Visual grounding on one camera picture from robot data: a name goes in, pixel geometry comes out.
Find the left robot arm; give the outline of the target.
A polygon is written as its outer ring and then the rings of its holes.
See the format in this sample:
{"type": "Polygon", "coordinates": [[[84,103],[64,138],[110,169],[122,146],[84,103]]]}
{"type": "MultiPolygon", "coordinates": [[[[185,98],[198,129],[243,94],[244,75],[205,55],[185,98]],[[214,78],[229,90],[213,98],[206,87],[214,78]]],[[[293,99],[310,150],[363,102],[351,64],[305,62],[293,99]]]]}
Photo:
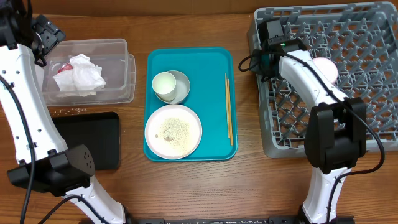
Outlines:
{"type": "Polygon", "coordinates": [[[74,203],[94,223],[133,223],[96,179],[88,148],[67,146],[45,104],[35,69],[64,38],[45,16],[32,15],[30,2],[1,2],[1,106],[18,164],[8,178],[28,194],[49,192],[74,203]]]}

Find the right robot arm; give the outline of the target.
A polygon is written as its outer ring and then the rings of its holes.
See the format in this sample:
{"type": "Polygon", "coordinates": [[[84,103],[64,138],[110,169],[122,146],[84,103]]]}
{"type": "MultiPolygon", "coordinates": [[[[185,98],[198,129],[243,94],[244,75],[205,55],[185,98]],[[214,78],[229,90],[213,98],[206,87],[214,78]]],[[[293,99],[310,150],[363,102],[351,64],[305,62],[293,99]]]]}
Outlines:
{"type": "Polygon", "coordinates": [[[354,223],[353,217],[337,216],[336,204],[345,174],[366,151],[363,100],[337,89],[333,62],[312,58],[300,39],[285,35],[279,19],[258,24],[257,31],[261,47],[254,50],[251,67],[264,81],[287,80],[310,110],[304,148],[312,178],[296,223],[354,223]]]}

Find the white napkin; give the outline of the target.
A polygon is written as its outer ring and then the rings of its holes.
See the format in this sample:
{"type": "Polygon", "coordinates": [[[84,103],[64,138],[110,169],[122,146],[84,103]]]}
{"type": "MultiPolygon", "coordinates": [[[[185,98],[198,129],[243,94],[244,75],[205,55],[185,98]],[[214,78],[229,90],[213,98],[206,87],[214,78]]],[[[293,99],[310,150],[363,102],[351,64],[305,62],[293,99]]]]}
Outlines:
{"type": "Polygon", "coordinates": [[[73,79],[73,70],[64,70],[53,76],[56,81],[60,93],[57,97],[68,97],[68,96],[81,96],[85,97],[88,95],[96,95],[95,92],[79,92],[75,86],[73,79]]]}
{"type": "Polygon", "coordinates": [[[73,82],[77,90],[96,90],[106,86],[106,81],[101,76],[102,68],[93,64],[84,54],[70,59],[73,67],[73,82]]]}

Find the red foil wrapper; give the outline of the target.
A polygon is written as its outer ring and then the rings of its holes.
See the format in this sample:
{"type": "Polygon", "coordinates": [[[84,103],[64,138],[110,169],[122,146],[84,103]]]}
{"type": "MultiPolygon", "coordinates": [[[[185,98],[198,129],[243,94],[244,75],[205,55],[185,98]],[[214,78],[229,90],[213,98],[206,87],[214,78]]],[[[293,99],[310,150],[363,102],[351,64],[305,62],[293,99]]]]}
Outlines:
{"type": "Polygon", "coordinates": [[[58,70],[58,73],[61,73],[61,72],[65,71],[65,70],[72,70],[72,69],[73,69],[73,66],[72,66],[72,65],[70,65],[69,63],[65,63],[65,64],[63,64],[62,67],[58,70]]]}

